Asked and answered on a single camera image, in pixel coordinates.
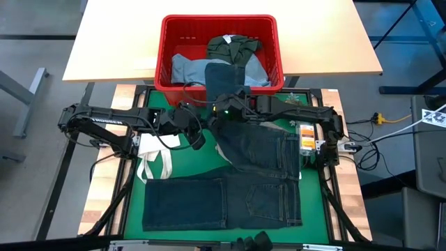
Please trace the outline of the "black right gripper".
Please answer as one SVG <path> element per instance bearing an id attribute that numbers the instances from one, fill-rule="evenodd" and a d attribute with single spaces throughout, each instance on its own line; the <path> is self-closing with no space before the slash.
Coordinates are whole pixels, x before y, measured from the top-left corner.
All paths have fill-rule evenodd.
<path id="1" fill-rule="evenodd" d="M 249 96 L 243 89 L 219 94 L 215 101 L 210 102 L 209 112 L 216 119 L 228 121 L 246 122 L 258 117 L 258 113 L 250 107 Z"/>

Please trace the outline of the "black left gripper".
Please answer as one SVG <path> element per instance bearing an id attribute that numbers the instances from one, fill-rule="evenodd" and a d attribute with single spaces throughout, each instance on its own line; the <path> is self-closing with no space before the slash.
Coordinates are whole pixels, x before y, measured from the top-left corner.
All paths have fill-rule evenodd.
<path id="1" fill-rule="evenodd" d="M 180 102 L 177 108 L 166 109 L 162 113 L 162 134 L 180 133 L 184 134 L 186 139 L 192 139 L 190 145 L 194 150 L 199 150 L 206 143 L 203 119 L 198 109 L 186 102 Z"/>

